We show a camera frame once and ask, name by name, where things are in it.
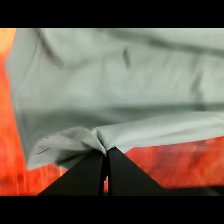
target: garment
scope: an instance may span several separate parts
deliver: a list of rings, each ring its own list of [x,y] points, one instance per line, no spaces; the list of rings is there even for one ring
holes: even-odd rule
[[[224,29],[17,29],[6,63],[27,167],[224,135]]]

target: gray fabric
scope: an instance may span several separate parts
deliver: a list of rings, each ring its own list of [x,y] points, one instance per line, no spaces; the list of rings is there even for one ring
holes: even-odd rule
[[[223,40],[224,29],[17,29],[6,67],[28,168],[224,135]]]

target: orange background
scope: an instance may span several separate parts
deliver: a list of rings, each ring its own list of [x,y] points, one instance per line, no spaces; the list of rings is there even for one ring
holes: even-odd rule
[[[15,33],[15,28],[0,28],[0,195],[36,195],[66,171],[55,165],[25,168],[4,69]],[[222,137],[132,149],[126,155],[164,187],[223,185],[223,149]]]

